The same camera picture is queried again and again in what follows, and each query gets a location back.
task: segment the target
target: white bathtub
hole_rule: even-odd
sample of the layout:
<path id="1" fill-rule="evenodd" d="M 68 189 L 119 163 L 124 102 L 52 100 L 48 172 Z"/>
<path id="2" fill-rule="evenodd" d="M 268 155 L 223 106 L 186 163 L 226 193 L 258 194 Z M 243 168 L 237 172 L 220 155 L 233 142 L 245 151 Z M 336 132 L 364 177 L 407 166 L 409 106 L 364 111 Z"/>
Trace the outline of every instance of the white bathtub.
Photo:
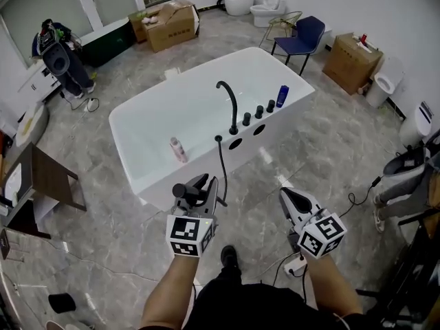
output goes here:
<path id="1" fill-rule="evenodd" d="M 231 86 L 238 103 L 239 133 L 230 135 L 232 104 L 219 80 Z M 254 117 L 257 105 L 266 109 L 282 85 L 290 87 L 282 108 Z M 174 203 L 176 183 L 186 183 L 203 173 L 223 177 L 215 135 L 222 135 L 226 172 L 252 159 L 260 147 L 286 132 L 314 89 L 290 68 L 267 52 L 251 47 L 223 56 L 166 80 L 116 107 L 109 116 L 111 131 L 133 192 L 161 210 Z M 252 114 L 243 126 L 243 114 Z M 263 131 L 254 131 L 265 125 Z M 188 156 L 177 161 L 169 145 L 176 137 Z M 233 141 L 242 139 L 233 150 Z"/>

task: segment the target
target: person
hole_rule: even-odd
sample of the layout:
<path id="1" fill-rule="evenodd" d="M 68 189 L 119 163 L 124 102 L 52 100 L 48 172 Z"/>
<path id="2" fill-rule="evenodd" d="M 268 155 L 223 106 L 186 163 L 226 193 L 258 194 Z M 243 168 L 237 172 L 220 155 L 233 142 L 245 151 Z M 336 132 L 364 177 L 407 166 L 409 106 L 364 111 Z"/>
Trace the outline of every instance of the person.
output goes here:
<path id="1" fill-rule="evenodd" d="M 237 252 L 221 251 L 223 269 L 199 293 L 185 330 L 193 329 L 374 329 L 362 315 L 355 290 L 333 259 L 305 254 L 318 310 L 291 289 L 242 285 Z M 145 303 L 141 330 L 181 329 L 199 259 L 175 256 Z"/>
<path id="2" fill-rule="evenodd" d="M 430 203 L 430 187 L 432 178 L 438 177 L 440 172 L 440 152 L 431 157 L 426 163 L 423 173 L 400 182 L 384 192 L 374 196 L 373 203 L 375 209 L 373 218 L 376 229 L 382 233 L 385 229 L 385 220 L 390 217 L 405 217 L 417 214 L 429 208 L 436 208 Z M 409 198 L 388 204 L 391 199 L 396 199 L 404 195 Z"/>
<path id="3" fill-rule="evenodd" d="M 60 36 L 60 44 L 64 47 L 69 57 L 70 66 L 66 73 L 61 76 L 55 76 L 69 93 L 75 98 L 82 98 L 83 89 L 87 93 L 91 93 L 95 89 L 95 82 L 90 79 L 79 57 L 70 49 L 66 42 L 71 41 L 74 45 L 78 45 L 75 38 L 72 37 L 72 31 L 59 22 L 53 22 L 51 19 L 45 20 L 41 25 L 41 35 L 44 35 L 49 28 L 55 28 Z M 38 60 L 41 58 L 38 47 L 38 33 L 32 42 L 32 58 Z"/>

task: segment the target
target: tile floor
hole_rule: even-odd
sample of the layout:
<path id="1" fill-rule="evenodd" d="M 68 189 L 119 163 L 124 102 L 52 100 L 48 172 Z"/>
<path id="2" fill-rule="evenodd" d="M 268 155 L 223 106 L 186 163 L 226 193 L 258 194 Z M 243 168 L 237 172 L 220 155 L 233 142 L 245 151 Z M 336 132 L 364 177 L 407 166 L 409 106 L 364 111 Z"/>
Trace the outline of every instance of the tile floor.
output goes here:
<path id="1" fill-rule="evenodd" d="M 264 31 L 252 25 L 250 15 L 204 12 L 199 38 L 158 54 L 145 44 L 134 45 L 97 69 L 96 112 L 71 111 L 59 97 L 49 102 L 50 122 L 38 146 L 78 173 L 88 211 L 59 206 L 47 215 L 41 224 L 54 237 L 51 241 L 8 233 L 14 250 L 11 259 L 1 262 L 3 294 L 8 291 L 23 329 L 43 329 L 47 320 L 63 324 L 82 320 L 97 329 L 137 329 L 144 302 L 171 260 L 164 240 L 166 213 L 142 206 L 131 192 L 109 114 L 162 82 L 167 69 L 178 67 L 183 72 L 258 46 Z M 230 205 L 217 212 L 220 227 L 201 260 L 200 285 L 219 272 L 219 253 L 227 243 L 238 250 L 245 282 L 272 283 L 276 266 L 267 268 L 290 253 L 285 234 L 289 225 L 278 202 L 278 188 L 302 188 L 342 213 L 349 207 L 348 193 L 363 199 L 399 148 L 399 119 L 392 109 L 372 109 L 363 97 L 348 96 L 321 72 L 327 54 L 314 56 L 307 64 L 302 76 L 316 92 L 291 133 L 229 176 Z M 293 57 L 289 66 L 298 72 L 302 62 L 302 56 Z M 380 286 L 404 244 L 393 222 L 387 222 L 382 235 L 376 233 L 372 209 L 368 199 L 343 218 L 349 233 L 333 253 L 342 273 L 355 287 L 365 289 Z M 277 285 L 300 291 L 300 279 L 282 272 Z M 307 291 L 313 303 L 309 281 Z M 50 309 L 47 295 L 61 292 L 74 297 L 77 311 L 57 315 Z"/>

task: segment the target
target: drain hole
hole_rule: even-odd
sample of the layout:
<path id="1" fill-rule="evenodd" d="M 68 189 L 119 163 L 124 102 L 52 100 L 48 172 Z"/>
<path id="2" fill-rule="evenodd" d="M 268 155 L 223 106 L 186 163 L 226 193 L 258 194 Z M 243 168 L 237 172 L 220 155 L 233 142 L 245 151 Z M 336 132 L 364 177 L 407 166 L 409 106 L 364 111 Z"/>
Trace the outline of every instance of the drain hole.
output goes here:
<path id="1" fill-rule="evenodd" d="M 235 149 L 236 147 L 238 147 L 238 146 L 242 143 L 242 141 L 243 141 L 243 140 L 242 140 L 241 138 L 239 138 L 239 139 L 233 141 L 233 142 L 231 143 L 231 145 L 229 146 L 229 150 L 231 151 L 232 149 Z"/>
<path id="2" fill-rule="evenodd" d="M 261 132 L 263 132 L 263 129 L 266 127 L 265 124 L 262 124 L 259 128 L 257 128 L 254 132 L 254 135 L 259 135 Z"/>

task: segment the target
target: black and white marker cube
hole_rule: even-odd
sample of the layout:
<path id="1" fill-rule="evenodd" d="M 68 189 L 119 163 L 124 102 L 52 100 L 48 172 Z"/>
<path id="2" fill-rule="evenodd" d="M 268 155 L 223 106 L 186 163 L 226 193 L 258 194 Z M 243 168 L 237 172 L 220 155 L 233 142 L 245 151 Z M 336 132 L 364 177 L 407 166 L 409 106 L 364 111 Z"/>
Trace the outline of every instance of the black and white marker cube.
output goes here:
<path id="1" fill-rule="evenodd" d="M 168 215 L 166 242 L 173 254 L 201 256 L 214 236 L 214 220 Z"/>
<path id="2" fill-rule="evenodd" d="M 339 246 L 347 229 L 336 213 L 314 221 L 302 229 L 299 246 L 315 258 L 320 258 Z"/>

